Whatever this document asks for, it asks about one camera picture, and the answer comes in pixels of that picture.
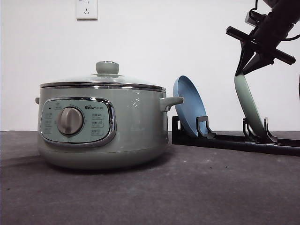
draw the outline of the black pan organizer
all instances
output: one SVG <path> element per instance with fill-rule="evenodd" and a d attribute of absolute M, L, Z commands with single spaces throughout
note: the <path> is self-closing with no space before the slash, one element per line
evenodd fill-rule
<path fill-rule="evenodd" d="M 268 129 L 268 119 L 264 119 L 265 137 L 261 138 L 254 135 L 246 118 L 243 119 L 244 136 L 221 135 L 212 132 L 208 123 L 208 116 L 200 116 L 196 119 L 198 137 L 192 138 L 185 131 L 182 123 L 180 128 L 178 116 L 172 118 L 172 144 L 230 149 L 248 152 L 260 152 L 276 155 L 300 156 L 300 140 L 281 139 L 273 136 Z M 208 129 L 207 134 L 203 134 L 200 130 L 200 123 L 205 122 Z"/>

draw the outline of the blue frying pan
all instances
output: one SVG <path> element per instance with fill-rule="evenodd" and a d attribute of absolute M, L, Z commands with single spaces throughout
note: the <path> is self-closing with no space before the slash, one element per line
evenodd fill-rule
<path fill-rule="evenodd" d="M 186 76 L 180 76 L 175 81 L 173 96 L 184 97 L 184 103 L 175 106 L 176 112 L 188 135 L 198 137 L 196 118 L 206 116 L 206 111 L 196 87 Z M 200 123 L 200 130 L 203 134 L 209 132 L 205 122 Z"/>

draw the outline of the sage green cooker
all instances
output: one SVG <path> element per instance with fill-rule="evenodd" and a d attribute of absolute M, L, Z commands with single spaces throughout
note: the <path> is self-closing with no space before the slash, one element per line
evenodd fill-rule
<path fill-rule="evenodd" d="M 168 144 L 167 111 L 183 98 L 118 75 L 115 62 L 98 62 L 96 70 L 40 85 L 40 154 L 51 164 L 76 169 L 132 166 L 158 157 Z"/>

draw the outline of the silver knob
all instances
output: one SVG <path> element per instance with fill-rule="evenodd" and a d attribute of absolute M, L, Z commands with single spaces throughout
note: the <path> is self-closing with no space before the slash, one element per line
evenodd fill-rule
<path fill-rule="evenodd" d="M 61 110 L 56 121 L 57 129 L 66 135 L 77 133 L 83 126 L 83 116 L 81 112 L 72 107 Z"/>
<path fill-rule="evenodd" d="M 118 74 L 119 65 L 112 61 L 97 62 L 96 70 L 98 74 Z"/>

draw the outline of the brand logo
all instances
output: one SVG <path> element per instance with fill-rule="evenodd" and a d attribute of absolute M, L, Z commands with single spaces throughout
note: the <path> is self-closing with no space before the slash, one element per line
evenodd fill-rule
<path fill-rule="evenodd" d="M 91 106 L 91 105 L 86 105 L 85 109 L 103 109 L 103 107 L 99 107 L 99 106 Z"/>

